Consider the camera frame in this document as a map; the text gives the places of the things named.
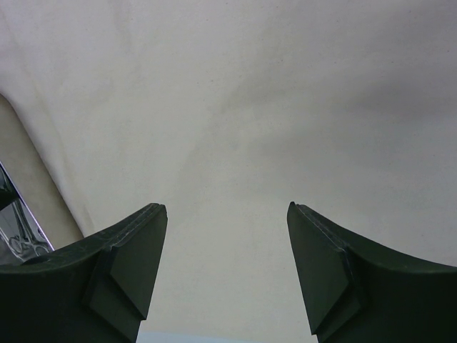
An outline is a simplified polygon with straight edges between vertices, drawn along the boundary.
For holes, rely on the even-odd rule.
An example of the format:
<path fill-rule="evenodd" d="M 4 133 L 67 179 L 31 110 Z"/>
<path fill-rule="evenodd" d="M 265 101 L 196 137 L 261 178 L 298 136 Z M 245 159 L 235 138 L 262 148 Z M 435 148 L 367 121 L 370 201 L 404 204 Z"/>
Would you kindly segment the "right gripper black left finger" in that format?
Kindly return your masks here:
<path fill-rule="evenodd" d="M 135 342 L 167 227 L 162 204 L 20 265 L 1 267 L 3 342 Z"/>

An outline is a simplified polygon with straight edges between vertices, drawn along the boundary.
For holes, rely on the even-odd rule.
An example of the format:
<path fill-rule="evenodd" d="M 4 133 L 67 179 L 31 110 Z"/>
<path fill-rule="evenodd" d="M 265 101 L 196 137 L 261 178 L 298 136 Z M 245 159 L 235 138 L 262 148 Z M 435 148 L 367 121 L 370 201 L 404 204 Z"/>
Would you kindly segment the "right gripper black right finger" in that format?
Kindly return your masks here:
<path fill-rule="evenodd" d="M 456 268 L 419 259 L 291 203 L 288 233 L 319 342 L 454 342 Z"/>

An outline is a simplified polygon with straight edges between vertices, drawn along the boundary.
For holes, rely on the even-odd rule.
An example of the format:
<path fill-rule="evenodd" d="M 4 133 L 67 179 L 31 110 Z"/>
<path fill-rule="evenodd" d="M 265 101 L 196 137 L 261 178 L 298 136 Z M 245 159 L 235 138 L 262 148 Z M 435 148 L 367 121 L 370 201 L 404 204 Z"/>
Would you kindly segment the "steel instrument tray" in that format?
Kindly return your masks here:
<path fill-rule="evenodd" d="M 54 248 L 4 167 L 1 168 L 1 264 L 20 265 Z"/>

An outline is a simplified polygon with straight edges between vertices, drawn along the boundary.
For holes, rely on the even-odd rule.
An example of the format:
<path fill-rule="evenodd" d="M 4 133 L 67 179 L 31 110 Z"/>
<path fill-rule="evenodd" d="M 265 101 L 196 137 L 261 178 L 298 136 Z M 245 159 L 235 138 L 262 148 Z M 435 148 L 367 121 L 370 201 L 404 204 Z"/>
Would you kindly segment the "beige cloth wrap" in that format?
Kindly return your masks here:
<path fill-rule="evenodd" d="M 291 202 L 456 263 L 454 1 L 3 1 L 1 93 L 83 233 L 166 206 L 146 332 L 311 342 Z"/>

